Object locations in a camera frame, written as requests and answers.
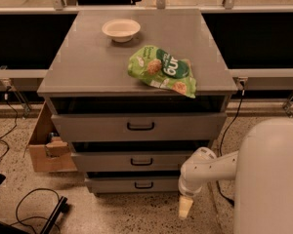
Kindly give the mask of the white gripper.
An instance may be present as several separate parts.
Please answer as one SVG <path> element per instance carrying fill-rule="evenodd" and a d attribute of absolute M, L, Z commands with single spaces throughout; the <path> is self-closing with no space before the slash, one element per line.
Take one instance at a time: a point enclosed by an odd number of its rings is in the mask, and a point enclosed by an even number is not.
<path fill-rule="evenodd" d="M 207 147 L 200 147 L 182 164 L 179 177 L 179 219 L 186 219 L 193 199 L 207 180 L 210 163 L 217 158 Z"/>

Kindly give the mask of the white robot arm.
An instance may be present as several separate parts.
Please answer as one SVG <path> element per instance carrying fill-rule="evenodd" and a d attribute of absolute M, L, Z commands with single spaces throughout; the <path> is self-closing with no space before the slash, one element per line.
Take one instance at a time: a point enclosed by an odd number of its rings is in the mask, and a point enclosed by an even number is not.
<path fill-rule="evenodd" d="M 293 118 L 257 124 L 222 157 L 198 148 L 181 167 L 179 218 L 203 184 L 222 179 L 235 181 L 233 234 L 293 234 Z"/>

